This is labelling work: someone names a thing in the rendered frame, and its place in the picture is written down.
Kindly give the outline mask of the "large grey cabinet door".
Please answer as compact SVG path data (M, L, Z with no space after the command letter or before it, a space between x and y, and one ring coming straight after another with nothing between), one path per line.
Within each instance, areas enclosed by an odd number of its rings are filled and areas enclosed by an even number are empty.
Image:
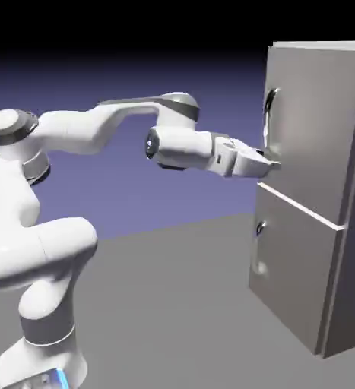
M344 224L355 160L355 51L269 49L265 90L276 90L268 148L281 166L264 183Z

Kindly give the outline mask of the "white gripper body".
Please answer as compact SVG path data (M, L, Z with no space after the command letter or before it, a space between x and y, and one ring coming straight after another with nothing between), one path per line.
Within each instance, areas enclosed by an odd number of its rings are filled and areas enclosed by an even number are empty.
M263 157L254 147L238 139L232 139L236 148L236 160L232 176L263 178L271 170L271 161Z

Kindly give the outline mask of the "grey cabinet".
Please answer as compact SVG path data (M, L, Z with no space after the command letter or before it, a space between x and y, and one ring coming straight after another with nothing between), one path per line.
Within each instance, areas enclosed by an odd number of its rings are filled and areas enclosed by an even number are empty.
M276 42L273 46L355 51L355 41ZM355 160L348 183L344 224L340 225L345 230L331 265L324 309L325 326L319 336L320 352L315 354L323 358L355 347ZM304 211L311 211L291 198L286 199Z

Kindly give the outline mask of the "small grey cabinet door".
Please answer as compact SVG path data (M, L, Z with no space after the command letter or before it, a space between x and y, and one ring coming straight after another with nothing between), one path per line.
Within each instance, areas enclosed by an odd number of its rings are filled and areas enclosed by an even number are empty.
M255 229L267 223L258 241L258 258L268 271L252 269L249 287L312 353L320 352L331 265L345 230L304 211L264 183L258 184Z

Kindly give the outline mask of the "long curved metal handle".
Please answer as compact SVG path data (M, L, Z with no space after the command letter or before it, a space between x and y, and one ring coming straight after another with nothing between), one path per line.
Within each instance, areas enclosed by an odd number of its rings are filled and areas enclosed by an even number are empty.
M270 119L271 119L271 107L274 99L280 89L272 88L266 97L264 105L264 127L263 127L263 144L264 144L264 155L272 160L277 161L277 155L270 148Z

